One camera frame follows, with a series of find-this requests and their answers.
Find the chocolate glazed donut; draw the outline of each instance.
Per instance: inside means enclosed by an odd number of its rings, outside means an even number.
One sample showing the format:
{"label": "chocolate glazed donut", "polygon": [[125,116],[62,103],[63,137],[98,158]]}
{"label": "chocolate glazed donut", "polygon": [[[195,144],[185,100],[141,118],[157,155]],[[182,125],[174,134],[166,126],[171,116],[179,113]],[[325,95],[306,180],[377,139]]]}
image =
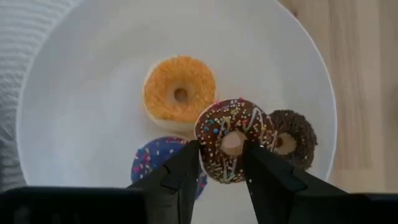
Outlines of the chocolate glazed donut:
{"label": "chocolate glazed donut", "polygon": [[275,151],[295,167],[311,167],[317,136],[304,116],[292,110],[276,110],[271,120],[277,131]]}
{"label": "chocolate glazed donut", "polygon": [[211,105],[195,124],[203,168],[223,184],[244,181],[243,141],[258,142],[272,150],[276,133],[271,118],[257,105],[240,99]]}

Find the wooden table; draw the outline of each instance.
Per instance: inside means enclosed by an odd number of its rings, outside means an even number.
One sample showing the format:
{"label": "wooden table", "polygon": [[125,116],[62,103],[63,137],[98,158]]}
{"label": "wooden table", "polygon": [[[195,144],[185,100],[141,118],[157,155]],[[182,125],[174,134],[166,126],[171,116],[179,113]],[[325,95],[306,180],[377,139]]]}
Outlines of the wooden table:
{"label": "wooden table", "polygon": [[330,181],[398,192],[398,0],[279,0],[314,39],[336,95]]}

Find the white textured cloth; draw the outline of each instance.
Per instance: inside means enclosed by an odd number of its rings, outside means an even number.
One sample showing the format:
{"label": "white textured cloth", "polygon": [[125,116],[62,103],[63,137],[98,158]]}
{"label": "white textured cloth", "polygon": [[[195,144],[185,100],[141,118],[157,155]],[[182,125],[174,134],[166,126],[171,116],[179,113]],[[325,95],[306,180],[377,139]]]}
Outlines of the white textured cloth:
{"label": "white textured cloth", "polygon": [[16,144],[21,87],[53,28],[82,0],[0,0],[0,190],[25,185]]}

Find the blue glazed donut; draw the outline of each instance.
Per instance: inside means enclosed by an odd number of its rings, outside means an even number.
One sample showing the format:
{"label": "blue glazed donut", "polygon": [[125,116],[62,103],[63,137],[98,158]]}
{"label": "blue glazed donut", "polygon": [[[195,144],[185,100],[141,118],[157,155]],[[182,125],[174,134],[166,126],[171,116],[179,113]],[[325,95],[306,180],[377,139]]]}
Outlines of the blue glazed donut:
{"label": "blue glazed donut", "polygon": [[[139,148],[131,168],[131,181],[136,183],[152,170],[162,166],[167,159],[170,159],[186,144],[186,140],[178,137],[162,137],[152,140]],[[207,175],[199,166],[198,187],[195,199],[203,192],[207,184]]]}

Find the donut hole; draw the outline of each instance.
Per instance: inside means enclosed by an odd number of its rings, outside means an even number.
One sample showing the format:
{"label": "donut hole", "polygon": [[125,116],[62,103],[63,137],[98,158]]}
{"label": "donut hole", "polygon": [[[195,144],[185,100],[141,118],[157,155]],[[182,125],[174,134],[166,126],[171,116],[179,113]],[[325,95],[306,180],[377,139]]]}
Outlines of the donut hole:
{"label": "donut hole", "polygon": [[177,88],[174,90],[174,99],[179,103],[188,102],[188,91],[184,88]]}
{"label": "donut hole", "polygon": [[287,155],[296,149],[296,140],[287,133],[281,133],[277,136],[275,150],[280,155]]}
{"label": "donut hole", "polygon": [[221,150],[229,156],[238,156],[242,154],[243,142],[247,137],[240,131],[232,131],[223,137],[221,141]]}

